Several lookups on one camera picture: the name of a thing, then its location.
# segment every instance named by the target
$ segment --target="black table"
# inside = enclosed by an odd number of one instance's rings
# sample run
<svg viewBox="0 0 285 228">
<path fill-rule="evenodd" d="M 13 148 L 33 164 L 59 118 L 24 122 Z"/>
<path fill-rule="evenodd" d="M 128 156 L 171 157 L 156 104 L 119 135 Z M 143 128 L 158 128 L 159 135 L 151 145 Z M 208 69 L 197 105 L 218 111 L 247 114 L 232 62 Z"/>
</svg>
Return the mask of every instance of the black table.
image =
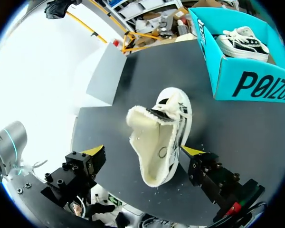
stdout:
<svg viewBox="0 0 285 228">
<path fill-rule="evenodd" d="M 285 104 L 216 101 L 212 97 L 206 64 L 196 40 L 148 48 L 128 56 L 112 107 L 81 108 L 74 129 L 73 150 L 105 145 L 107 162 L 96 181 L 126 203 L 162 219 L 190 225 L 209 225 L 219 210 L 185 171 L 159 188 L 142 180 L 126 125 L 134 105 L 153 107 L 161 90 L 182 89 L 190 98 L 192 129 L 187 146 L 204 148 L 220 162 L 250 178 L 270 200 L 285 173 Z"/>
</svg>

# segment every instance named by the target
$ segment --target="shoe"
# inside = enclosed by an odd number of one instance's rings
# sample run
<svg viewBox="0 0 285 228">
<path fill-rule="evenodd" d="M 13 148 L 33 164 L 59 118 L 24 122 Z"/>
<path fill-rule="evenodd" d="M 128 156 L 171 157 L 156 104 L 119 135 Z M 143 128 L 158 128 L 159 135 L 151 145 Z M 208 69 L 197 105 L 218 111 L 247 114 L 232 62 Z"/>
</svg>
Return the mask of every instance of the shoe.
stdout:
<svg viewBox="0 0 285 228">
<path fill-rule="evenodd" d="M 269 49 L 256 38 L 251 28 L 243 26 L 233 31 L 223 31 L 216 42 L 225 55 L 237 58 L 252 58 L 266 62 Z"/>
<path fill-rule="evenodd" d="M 150 187 L 168 182 L 176 172 L 180 146 L 185 145 L 191 129 L 188 96 L 180 89 L 166 88 L 152 109 L 134 106 L 126 121 L 133 129 L 130 144 L 138 155 L 143 181 Z"/>
</svg>

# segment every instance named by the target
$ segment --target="shoe box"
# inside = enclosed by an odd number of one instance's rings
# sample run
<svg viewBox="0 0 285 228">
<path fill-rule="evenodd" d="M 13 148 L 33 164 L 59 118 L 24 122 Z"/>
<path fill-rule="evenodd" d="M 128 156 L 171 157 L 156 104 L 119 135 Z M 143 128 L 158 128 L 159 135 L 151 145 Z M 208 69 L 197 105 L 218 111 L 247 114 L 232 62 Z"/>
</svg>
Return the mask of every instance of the shoe box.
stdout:
<svg viewBox="0 0 285 228">
<path fill-rule="evenodd" d="M 249 14 L 214 7 L 190 8 L 216 100 L 285 103 L 285 47 L 266 22 Z M 223 54 L 213 35 L 249 26 L 269 48 L 268 62 Z"/>
</svg>

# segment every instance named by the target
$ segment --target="wire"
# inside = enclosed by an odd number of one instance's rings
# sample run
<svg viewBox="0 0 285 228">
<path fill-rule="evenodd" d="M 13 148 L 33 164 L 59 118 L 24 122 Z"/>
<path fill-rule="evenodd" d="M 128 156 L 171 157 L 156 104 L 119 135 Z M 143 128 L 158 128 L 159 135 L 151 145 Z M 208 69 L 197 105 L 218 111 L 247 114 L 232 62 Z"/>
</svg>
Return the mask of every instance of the wire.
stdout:
<svg viewBox="0 0 285 228">
<path fill-rule="evenodd" d="M 77 198 L 79 199 L 79 201 L 81 202 L 81 206 L 83 207 L 83 209 L 84 209 L 84 212 L 82 213 L 82 218 L 84 218 L 85 216 L 86 216 L 86 206 L 85 206 L 85 204 L 84 204 L 84 202 L 82 201 L 82 199 L 80 199 L 80 197 L 79 196 L 77 196 Z"/>
</svg>

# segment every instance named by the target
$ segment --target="shoe lace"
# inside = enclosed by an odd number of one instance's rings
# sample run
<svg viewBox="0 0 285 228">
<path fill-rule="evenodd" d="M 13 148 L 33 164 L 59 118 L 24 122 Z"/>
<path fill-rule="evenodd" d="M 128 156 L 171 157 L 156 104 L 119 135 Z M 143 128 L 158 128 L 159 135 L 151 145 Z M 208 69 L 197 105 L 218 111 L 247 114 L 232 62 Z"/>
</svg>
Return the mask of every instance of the shoe lace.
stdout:
<svg viewBox="0 0 285 228">
<path fill-rule="evenodd" d="M 236 29 L 233 31 L 224 30 L 223 33 L 224 33 L 224 35 L 226 35 L 228 37 L 229 40 L 236 40 L 239 42 L 249 43 L 247 38 L 238 34 Z"/>
<path fill-rule="evenodd" d="M 166 113 L 173 120 L 179 120 L 181 116 L 190 118 L 190 114 L 181 110 L 182 104 L 179 103 L 180 95 L 175 93 L 167 101 L 166 104 L 157 104 L 156 110 Z"/>
</svg>

